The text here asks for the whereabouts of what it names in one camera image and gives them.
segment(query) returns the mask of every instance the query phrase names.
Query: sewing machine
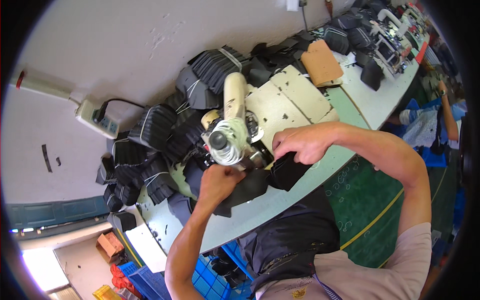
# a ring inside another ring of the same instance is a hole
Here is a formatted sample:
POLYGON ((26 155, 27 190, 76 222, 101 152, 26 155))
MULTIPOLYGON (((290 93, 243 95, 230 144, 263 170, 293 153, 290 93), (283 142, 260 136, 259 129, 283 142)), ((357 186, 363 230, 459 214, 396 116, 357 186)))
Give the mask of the sewing machine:
POLYGON ((259 88, 240 73, 225 79, 223 118, 204 115, 202 135, 214 161, 238 169, 269 168, 276 132, 339 120, 320 91, 293 66, 287 66, 259 88))

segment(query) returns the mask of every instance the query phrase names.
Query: man's left hand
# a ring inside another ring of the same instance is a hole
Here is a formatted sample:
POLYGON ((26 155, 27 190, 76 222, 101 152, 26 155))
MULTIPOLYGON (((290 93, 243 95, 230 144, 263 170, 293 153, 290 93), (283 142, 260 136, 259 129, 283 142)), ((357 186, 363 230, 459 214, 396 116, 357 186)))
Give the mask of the man's left hand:
POLYGON ((243 178, 245 172, 221 165, 212 165, 202 176, 200 195, 195 207, 201 207, 212 213, 243 178))

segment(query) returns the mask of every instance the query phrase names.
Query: power strip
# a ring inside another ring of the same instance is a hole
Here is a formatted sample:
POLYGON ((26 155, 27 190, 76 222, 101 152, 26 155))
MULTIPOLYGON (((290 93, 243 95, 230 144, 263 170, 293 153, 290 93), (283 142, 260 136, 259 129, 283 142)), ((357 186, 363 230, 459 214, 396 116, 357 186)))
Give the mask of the power strip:
POLYGON ((119 133, 119 126, 117 123, 105 116, 100 123, 93 121, 93 116, 98 109, 94 104, 87 99, 84 99, 79 108, 75 111, 75 118, 87 127, 95 130, 99 134, 108 139, 116 139, 119 133))

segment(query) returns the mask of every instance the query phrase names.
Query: black bag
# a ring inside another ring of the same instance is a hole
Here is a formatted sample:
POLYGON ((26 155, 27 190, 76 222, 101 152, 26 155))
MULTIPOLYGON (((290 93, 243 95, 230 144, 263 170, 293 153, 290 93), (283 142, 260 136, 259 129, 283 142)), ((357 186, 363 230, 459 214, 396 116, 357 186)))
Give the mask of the black bag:
POLYGON ((437 113, 437 133, 436 133, 435 141, 433 141, 433 144, 430 146, 430 152, 432 152, 435 155, 442 155, 445 152, 445 148, 447 145, 447 143, 445 144, 440 143, 440 134, 442 133, 442 124, 440 123, 440 119, 442 118, 443 113, 444 113, 444 107, 440 106, 437 113))
POLYGON ((348 41, 355 48, 366 48, 372 43, 368 34, 362 28, 349 29, 347 33, 348 41))
POLYGON ((350 51, 348 49, 347 33, 339 28, 332 26, 324 27, 324 40, 330 50, 346 55, 350 51))
POLYGON ((351 29, 361 26, 361 15, 344 14, 332 19, 332 25, 341 29, 351 29))

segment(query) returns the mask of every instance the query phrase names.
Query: white paper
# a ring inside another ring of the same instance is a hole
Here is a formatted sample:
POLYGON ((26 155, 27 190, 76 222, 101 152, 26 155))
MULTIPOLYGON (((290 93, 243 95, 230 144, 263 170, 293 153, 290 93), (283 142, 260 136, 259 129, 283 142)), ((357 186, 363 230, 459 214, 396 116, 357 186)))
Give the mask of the white paper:
POLYGON ((152 273, 165 271, 167 255, 158 245, 145 223, 132 230, 127 230, 125 234, 152 273))

